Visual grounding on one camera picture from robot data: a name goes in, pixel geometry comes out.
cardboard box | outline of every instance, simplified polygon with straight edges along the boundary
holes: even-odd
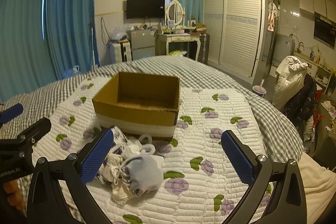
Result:
[[[180,79],[119,72],[92,99],[102,127],[172,137],[179,114]]]

white cabinet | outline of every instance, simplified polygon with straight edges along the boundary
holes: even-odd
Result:
[[[333,22],[336,22],[336,4],[330,0],[325,0],[327,5],[327,18]]]
[[[309,12],[314,14],[314,1],[313,0],[299,0],[300,2],[300,12]]]
[[[326,0],[314,0],[314,11],[327,17]]]

sliding door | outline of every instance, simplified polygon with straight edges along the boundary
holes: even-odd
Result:
[[[219,63],[223,33],[224,0],[204,0],[203,23],[210,35],[208,60]]]
[[[261,0],[225,0],[220,64],[251,77],[258,49]]]

vanity table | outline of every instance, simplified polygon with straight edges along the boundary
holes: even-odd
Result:
[[[172,51],[183,50],[187,51],[187,57],[198,60],[201,41],[199,36],[181,33],[187,28],[184,25],[184,18],[185,9],[179,1],[173,0],[165,10],[164,25],[159,25],[155,42],[155,55],[168,55]]]
[[[187,57],[198,60],[198,54],[201,48],[201,41],[199,36],[191,36],[188,33],[182,34],[158,34],[157,41],[155,43],[155,55],[167,55],[169,52],[169,43],[182,43],[187,42],[187,48],[185,45],[181,46],[184,50],[187,51]],[[194,50],[192,43],[197,43],[197,48]]]

plastic bag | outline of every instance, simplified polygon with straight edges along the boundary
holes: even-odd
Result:
[[[73,77],[76,75],[80,75],[81,72],[79,71],[79,66],[74,66],[71,69],[66,70],[65,72],[62,73],[63,79]]]
[[[120,41],[121,39],[127,38],[127,31],[131,29],[131,25],[126,23],[122,26],[117,26],[114,28],[112,33],[112,40],[113,41]]]
[[[278,82],[275,86],[273,105],[282,110],[285,104],[303,88],[307,74],[307,63],[302,63],[294,56],[287,56],[276,70]]]

